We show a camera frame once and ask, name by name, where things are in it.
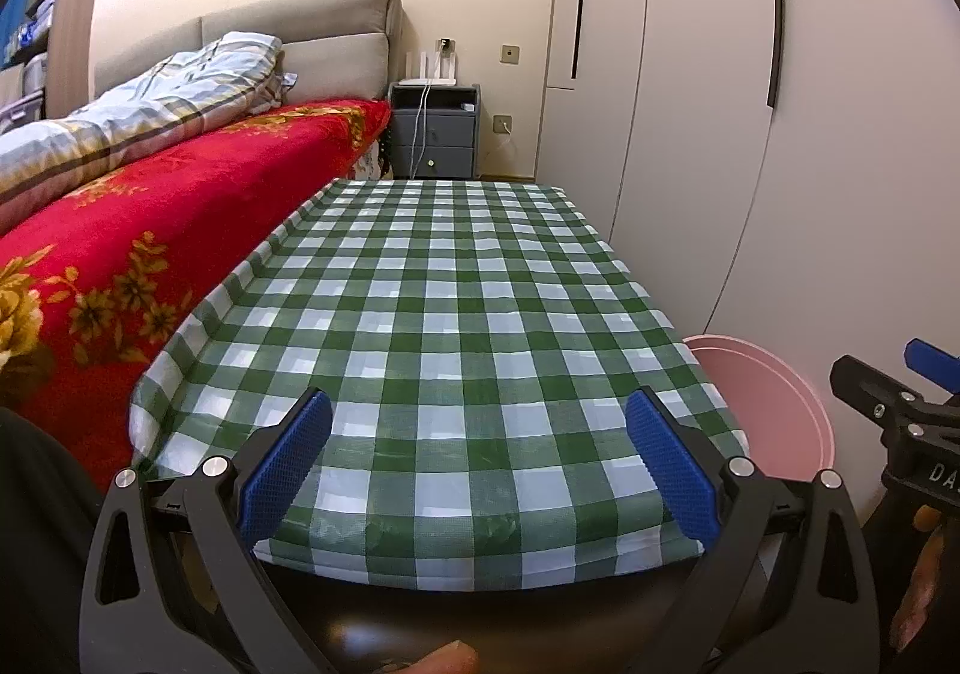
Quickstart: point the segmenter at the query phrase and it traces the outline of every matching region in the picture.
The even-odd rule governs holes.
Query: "blue clip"
[[[627,435],[680,530],[709,549],[720,535],[716,490],[704,468],[680,437],[676,420],[656,398],[641,388],[627,398]]]
[[[960,394],[960,359],[952,354],[915,338],[904,349],[904,362],[912,372],[920,374],[952,396]]]
[[[240,487],[237,527],[248,549],[280,527],[332,428],[330,398],[310,389],[279,425],[258,431],[280,434]]]

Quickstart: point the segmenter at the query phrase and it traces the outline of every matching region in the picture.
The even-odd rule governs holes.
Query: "green checkered tablecloth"
[[[340,180],[184,321],[134,391],[131,440],[152,475],[189,473],[319,387],[333,435],[259,557],[531,588],[697,553],[624,428],[641,384],[742,453],[688,348],[558,188]]]

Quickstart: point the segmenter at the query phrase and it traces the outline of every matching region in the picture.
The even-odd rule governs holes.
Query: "upholstered headboard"
[[[283,41],[282,68],[299,77],[290,102],[383,97],[400,77],[400,0],[265,0],[198,16],[158,32],[94,68],[94,94],[139,76],[176,52],[192,52],[231,31]]]

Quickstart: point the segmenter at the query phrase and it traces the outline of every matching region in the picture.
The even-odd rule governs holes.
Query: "white wardrobe door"
[[[775,8],[776,0],[647,2],[612,243],[683,335],[707,326],[757,185]]]
[[[834,399],[843,354],[899,377],[915,337],[960,354],[960,10],[953,0],[786,0],[784,82],[757,200],[710,330],[761,343],[832,416],[858,510],[880,430]]]
[[[563,33],[571,21],[575,28],[577,10],[557,0],[554,11],[536,180],[562,187],[604,238],[630,138],[645,1],[584,0],[572,81],[560,80],[572,67],[572,44]]]

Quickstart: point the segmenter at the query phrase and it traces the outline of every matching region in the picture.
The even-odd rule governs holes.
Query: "wall outlet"
[[[518,65],[520,63],[520,46],[501,46],[500,61],[505,65]]]

